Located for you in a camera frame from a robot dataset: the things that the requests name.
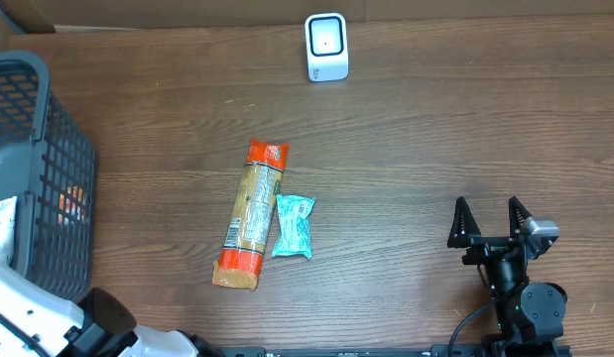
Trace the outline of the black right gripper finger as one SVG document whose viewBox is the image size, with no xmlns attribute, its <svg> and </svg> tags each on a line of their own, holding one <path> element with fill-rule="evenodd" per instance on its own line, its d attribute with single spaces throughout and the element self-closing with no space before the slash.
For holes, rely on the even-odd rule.
<svg viewBox="0 0 614 357">
<path fill-rule="evenodd" d="M 516 197 L 512 196 L 509 201 L 510 235 L 512 237 L 521 233 L 521 227 L 532 216 L 529 210 Z"/>
<path fill-rule="evenodd" d="M 479 227 L 464 196 L 455 202 L 454 217 L 447 238 L 448 248 L 468 248 L 479 244 L 482 238 Z"/>
</svg>

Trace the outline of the teal snack packet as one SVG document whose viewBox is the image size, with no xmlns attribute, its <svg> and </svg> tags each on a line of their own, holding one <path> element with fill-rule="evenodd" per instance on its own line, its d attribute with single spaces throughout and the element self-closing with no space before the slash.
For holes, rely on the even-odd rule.
<svg viewBox="0 0 614 357">
<path fill-rule="evenodd" d="M 315 198 L 298 195 L 277 196 L 280 234 L 272 250 L 273 257 L 303 255 L 312 258 L 309 216 Z"/>
</svg>

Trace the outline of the orange spaghetti packet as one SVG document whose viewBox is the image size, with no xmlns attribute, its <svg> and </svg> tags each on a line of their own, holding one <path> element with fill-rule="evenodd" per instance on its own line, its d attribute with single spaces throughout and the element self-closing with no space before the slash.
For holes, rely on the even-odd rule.
<svg viewBox="0 0 614 357">
<path fill-rule="evenodd" d="M 258 286 L 290 145 L 253 139 L 212 283 L 233 289 Z"/>
</svg>

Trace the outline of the orange tissue packet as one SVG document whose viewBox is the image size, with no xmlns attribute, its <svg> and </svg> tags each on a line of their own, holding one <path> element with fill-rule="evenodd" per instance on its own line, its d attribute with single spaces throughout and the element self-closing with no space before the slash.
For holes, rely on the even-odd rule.
<svg viewBox="0 0 614 357">
<path fill-rule="evenodd" d="M 83 189 L 79 186 L 67 187 L 65 193 L 60 194 L 58 223 L 68 225 L 72 218 L 77 221 L 84 220 L 85 205 L 86 196 Z"/>
</svg>

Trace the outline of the white shampoo tube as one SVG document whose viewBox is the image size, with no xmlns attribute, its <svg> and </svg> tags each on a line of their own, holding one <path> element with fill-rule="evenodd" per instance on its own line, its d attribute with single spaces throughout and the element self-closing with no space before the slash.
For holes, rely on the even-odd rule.
<svg viewBox="0 0 614 357">
<path fill-rule="evenodd" d="M 14 256 L 17 196 L 0 201 L 0 262 L 9 265 Z"/>
</svg>

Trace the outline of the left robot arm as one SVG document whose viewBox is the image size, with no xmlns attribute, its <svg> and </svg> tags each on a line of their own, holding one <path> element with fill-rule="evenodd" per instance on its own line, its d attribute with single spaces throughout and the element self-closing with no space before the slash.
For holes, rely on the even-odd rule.
<svg viewBox="0 0 614 357">
<path fill-rule="evenodd" d="M 56 297 L 0 262 L 0 356 L 223 357 L 195 334 L 139 325 L 113 295 Z"/>
</svg>

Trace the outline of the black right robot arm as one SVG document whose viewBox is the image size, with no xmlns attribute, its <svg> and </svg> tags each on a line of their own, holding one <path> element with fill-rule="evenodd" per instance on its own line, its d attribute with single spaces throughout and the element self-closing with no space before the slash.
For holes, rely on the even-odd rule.
<svg viewBox="0 0 614 357">
<path fill-rule="evenodd" d="M 452 332 L 443 356 L 570 357 L 571 348 L 559 345 L 567 293 L 554 283 L 532 283 L 528 265 L 555 242 L 559 228 L 550 219 L 537 219 L 513 196 L 508 201 L 507 236 L 482 235 L 466 199 L 455 202 L 446 246 L 463 249 L 464 265 L 477 268 L 491 301 L 464 317 Z M 494 309 L 499 331 L 477 345 L 456 343 L 461 330 L 481 313 Z"/>
</svg>

